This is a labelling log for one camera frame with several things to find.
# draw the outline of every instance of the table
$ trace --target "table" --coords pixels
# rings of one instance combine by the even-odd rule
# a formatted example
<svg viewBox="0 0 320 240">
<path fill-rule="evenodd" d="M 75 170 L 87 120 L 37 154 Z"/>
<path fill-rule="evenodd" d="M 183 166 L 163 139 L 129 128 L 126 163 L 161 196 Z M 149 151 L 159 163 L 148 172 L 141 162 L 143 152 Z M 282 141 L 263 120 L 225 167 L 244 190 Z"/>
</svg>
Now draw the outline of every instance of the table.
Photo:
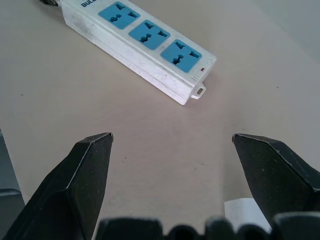
<svg viewBox="0 0 320 240">
<path fill-rule="evenodd" d="M 181 106 L 37 0 L 0 8 L 0 128 L 24 200 L 83 138 L 112 132 L 100 217 L 200 232 L 250 197 L 234 133 L 281 140 L 320 169 L 320 65 L 250 0 L 133 0 L 217 56 Z"/>
</svg>

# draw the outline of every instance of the white power strip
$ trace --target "white power strip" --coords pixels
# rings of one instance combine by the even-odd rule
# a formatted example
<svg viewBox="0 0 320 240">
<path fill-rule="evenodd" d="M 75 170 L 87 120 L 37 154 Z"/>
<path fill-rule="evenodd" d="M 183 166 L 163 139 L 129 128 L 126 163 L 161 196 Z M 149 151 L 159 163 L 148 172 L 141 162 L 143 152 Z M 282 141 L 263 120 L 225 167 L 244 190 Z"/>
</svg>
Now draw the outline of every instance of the white power strip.
<svg viewBox="0 0 320 240">
<path fill-rule="evenodd" d="M 216 57 L 128 0 L 60 0 L 65 23 L 184 105 Z"/>
</svg>

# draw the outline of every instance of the socket hole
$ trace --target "socket hole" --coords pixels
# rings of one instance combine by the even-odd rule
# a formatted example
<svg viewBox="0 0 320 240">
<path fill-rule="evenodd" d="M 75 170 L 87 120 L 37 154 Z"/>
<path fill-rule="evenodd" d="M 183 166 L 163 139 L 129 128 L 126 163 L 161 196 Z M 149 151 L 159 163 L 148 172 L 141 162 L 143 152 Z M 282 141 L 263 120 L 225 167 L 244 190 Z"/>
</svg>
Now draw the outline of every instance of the socket hole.
<svg viewBox="0 0 320 240">
<path fill-rule="evenodd" d="M 140 39 L 140 42 L 142 43 L 145 43 L 146 41 L 148 41 L 148 38 L 151 38 L 151 34 L 148 33 L 147 35 L 143 36 L 141 39 Z"/>
<path fill-rule="evenodd" d="M 138 15 L 135 14 L 133 11 L 129 12 L 128 15 L 129 15 L 130 17 L 134 17 L 134 18 L 138 17 Z"/>
<path fill-rule="evenodd" d="M 200 95 L 203 91 L 204 91 L 204 89 L 203 89 L 203 88 L 200 88 L 200 89 L 196 92 L 196 94 Z"/>
<path fill-rule="evenodd" d="M 259 226 L 243 225 L 237 234 L 240 240 L 268 240 L 268 234 Z"/>
<path fill-rule="evenodd" d="M 165 38 L 168 36 L 168 34 L 164 33 L 164 31 L 161 31 L 161 30 L 158 32 L 158 35 L 165 37 Z"/>
<path fill-rule="evenodd" d="M 194 51 L 191 51 L 190 56 L 195 57 L 195 58 L 199 58 L 200 56 L 198 54 L 196 54 Z"/>
<path fill-rule="evenodd" d="M 185 45 L 183 45 L 182 43 L 180 43 L 178 41 L 175 42 L 175 45 L 177 45 L 180 49 L 185 47 Z"/>
<path fill-rule="evenodd" d="M 181 62 L 181 59 L 183 59 L 184 58 L 184 56 L 183 55 L 181 55 L 181 54 L 179 54 L 178 55 L 178 57 L 175 57 L 174 59 L 173 59 L 173 64 L 174 65 L 177 65 L 178 63 L 180 63 Z"/>
<path fill-rule="evenodd" d="M 123 5 L 119 4 L 119 3 L 117 3 L 117 4 L 116 4 L 116 7 L 117 7 L 119 10 L 121 10 L 121 9 L 124 9 L 124 8 L 125 8 L 125 6 L 123 6 Z"/>
<path fill-rule="evenodd" d="M 148 28 L 148 29 L 151 29 L 152 27 L 153 27 L 153 25 L 150 23 L 150 22 L 145 22 L 144 23 L 145 25 L 146 25 L 146 27 Z"/>
<path fill-rule="evenodd" d="M 179 229 L 175 233 L 174 240 L 194 240 L 195 238 L 195 234 L 189 231 L 189 229 Z"/>
<path fill-rule="evenodd" d="M 113 16 L 112 18 L 110 18 L 110 22 L 115 22 L 115 21 L 118 21 L 118 19 L 121 18 L 121 15 L 120 14 L 117 14 L 115 16 Z"/>
</svg>

